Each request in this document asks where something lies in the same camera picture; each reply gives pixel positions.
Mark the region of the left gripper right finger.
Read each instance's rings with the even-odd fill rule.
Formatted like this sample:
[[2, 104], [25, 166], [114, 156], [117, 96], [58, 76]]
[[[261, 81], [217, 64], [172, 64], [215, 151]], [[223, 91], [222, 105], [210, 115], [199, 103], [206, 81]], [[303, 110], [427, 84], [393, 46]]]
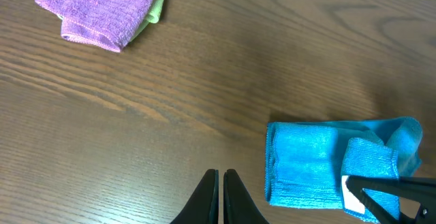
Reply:
[[223, 199], [225, 224], [269, 224], [234, 169], [228, 169], [224, 174]]

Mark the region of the blue microfiber cloth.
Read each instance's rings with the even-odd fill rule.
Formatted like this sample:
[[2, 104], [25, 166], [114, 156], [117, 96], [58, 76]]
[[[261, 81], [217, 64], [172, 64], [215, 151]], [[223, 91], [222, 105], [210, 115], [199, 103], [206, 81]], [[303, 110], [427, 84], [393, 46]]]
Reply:
[[343, 209], [375, 223], [368, 210], [345, 208], [344, 176], [397, 179], [420, 167], [422, 127], [412, 117], [267, 125], [265, 198], [272, 206]]

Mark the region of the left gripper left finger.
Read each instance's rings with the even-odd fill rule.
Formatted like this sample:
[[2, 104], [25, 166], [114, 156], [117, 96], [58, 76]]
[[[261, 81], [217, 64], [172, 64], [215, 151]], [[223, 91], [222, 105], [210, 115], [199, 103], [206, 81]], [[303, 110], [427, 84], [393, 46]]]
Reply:
[[171, 224], [218, 224], [218, 215], [219, 172], [209, 169]]

